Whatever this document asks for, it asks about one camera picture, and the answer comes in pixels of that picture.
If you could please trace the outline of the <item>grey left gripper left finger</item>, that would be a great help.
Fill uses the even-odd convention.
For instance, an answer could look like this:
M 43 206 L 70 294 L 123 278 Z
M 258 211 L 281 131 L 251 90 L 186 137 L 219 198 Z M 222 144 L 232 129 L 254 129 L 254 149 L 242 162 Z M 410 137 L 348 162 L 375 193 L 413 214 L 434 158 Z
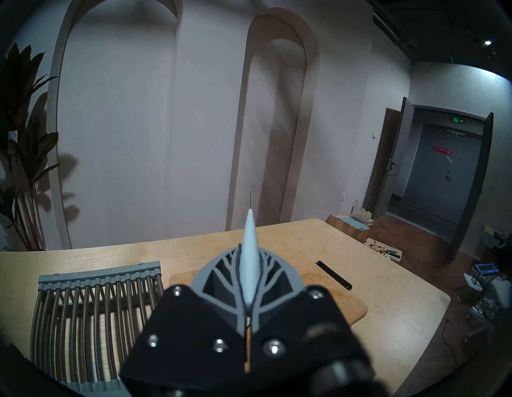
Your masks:
M 128 392 L 210 392 L 245 377 L 242 247 L 168 288 L 122 366 Z

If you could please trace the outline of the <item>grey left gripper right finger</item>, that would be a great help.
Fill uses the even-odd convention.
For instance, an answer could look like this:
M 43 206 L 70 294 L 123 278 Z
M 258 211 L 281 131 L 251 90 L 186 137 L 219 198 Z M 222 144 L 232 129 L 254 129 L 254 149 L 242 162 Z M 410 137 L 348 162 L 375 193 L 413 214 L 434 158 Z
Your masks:
M 250 249 L 250 394 L 374 394 L 367 353 L 321 285 Z

